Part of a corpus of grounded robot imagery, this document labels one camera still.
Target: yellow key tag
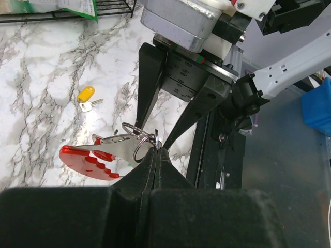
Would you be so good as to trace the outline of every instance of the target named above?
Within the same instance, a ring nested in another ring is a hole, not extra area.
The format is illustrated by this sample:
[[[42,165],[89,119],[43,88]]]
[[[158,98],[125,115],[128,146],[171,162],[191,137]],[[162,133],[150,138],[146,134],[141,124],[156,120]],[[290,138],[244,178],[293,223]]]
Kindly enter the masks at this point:
[[[86,86],[77,96],[77,101],[87,102],[93,96],[95,90],[92,86]]]

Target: green plastic bag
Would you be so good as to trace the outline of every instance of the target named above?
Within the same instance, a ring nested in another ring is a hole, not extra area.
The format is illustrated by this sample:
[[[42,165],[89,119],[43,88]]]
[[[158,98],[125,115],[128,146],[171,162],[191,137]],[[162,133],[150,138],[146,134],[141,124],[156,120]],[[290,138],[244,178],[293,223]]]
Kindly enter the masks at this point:
[[[98,20],[95,0],[0,0],[0,14],[46,13],[59,9]]]

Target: key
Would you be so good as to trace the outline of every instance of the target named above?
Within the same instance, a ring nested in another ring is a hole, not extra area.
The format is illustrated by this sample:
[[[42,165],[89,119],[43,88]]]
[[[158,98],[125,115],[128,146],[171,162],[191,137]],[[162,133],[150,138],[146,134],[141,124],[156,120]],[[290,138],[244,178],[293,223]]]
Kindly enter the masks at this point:
[[[85,113],[85,112],[89,112],[92,110],[92,107],[96,104],[99,104],[99,103],[102,103],[103,102],[103,99],[99,99],[99,100],[96,100],[94,102],[81,102],[79,104],[79,107],[81,107],[82,111]]]

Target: cable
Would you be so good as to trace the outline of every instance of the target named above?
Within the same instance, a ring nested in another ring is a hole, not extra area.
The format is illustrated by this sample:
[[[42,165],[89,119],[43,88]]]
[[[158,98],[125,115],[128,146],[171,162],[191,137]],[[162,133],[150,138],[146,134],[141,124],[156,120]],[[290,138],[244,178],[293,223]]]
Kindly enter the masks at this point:
[[[327,215],[327,223],[328,223],[328,228],[329,228],[329,241],[330,241],[330,247],[331,247],[330,210],[331,210],[331,200],[329,203],[329,214]]]

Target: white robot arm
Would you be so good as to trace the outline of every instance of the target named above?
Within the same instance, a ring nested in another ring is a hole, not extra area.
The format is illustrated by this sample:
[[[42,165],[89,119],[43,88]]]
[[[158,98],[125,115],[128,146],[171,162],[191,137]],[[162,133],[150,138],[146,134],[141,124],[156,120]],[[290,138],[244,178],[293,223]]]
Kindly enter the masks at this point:
[[[270,100],[292,84],[331,65],[331,29],[277,63],[256,71],[253,81]]]

